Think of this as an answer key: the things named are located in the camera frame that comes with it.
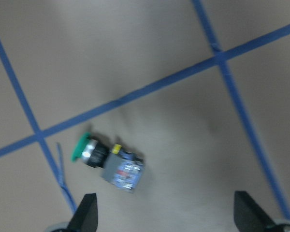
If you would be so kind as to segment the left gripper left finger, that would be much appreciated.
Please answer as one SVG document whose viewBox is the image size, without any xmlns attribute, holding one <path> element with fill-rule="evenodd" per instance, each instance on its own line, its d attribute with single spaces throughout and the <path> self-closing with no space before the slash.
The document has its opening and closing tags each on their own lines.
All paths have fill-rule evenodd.
<svg viewBox="0 0 290 232">
<path fill-rule="evenodd" d="M 45 229 L 46 232 L 96 232 L 98 228 L 97 194 L 85 194 L 69 222 L 62 222 Z"/>
</svg>

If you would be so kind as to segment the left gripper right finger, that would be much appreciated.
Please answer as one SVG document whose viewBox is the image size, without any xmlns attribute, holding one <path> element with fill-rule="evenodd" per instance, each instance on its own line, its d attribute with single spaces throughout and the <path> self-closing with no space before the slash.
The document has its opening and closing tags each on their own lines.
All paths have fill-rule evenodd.
<svg viewBox="0 0 290 232">
<path fill-rule="evenodd" d="M 290 232 L 290 223 L 276 223 L 246 191 L 235 191 L 233 220 L 239 232 Z"/>
</svg>

